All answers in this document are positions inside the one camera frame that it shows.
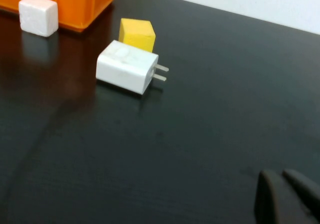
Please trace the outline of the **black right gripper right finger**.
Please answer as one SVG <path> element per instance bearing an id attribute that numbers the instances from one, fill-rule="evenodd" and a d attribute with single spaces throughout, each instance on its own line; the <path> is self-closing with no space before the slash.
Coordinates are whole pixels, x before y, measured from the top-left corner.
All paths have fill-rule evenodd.
<path id="1" fill-rule="evenodd" d="M 320 223 L 320 185 L 294 169 L 283 170 L 282 176 L 310 210 L 311 215 Z"/>

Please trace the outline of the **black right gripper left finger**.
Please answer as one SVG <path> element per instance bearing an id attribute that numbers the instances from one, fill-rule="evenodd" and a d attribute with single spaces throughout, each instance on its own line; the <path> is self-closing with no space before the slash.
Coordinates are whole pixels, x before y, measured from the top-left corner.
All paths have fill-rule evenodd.
<path id="1" fill-rule="evenodd" d="M 316 224 L 318 220 L 288 181 L 273 170 L 259 173 L 254 216 L 257 224 Z"/>

